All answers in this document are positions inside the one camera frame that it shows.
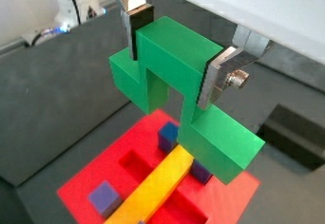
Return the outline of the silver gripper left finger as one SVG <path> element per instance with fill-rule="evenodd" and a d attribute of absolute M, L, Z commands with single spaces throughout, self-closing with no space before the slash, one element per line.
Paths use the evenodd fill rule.
<path fill-rule="evenodd" d="M 115 0 L 127 31 L 130 57 L 138 59 L 137 30 L 154 21 L 154 6 L 146 0 Z"/>

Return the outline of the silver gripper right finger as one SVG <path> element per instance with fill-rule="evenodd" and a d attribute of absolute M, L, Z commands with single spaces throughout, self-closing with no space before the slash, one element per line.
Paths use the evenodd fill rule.
<path fill-rule="evenodd" d="M 197 98 L 201 109 L 210 106 L 229 86 L 244 88 L 249 73 L 242 69 L 260 60 L 272 44 L 273 41 L 258 32 L 244 26 L 237 27 L 233 45 L 208 61 Z"/>

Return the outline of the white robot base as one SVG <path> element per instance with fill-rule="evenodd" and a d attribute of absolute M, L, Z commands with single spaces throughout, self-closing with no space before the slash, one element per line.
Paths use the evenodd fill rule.
<path fill-rule="evenodd" d="M 28 47 L 36 46 L 59 34 L 68 33 L 90 19 L 106 13 L 99 0 L 58 0 L 59 12 L 54 21 L 22 35 Z"/>

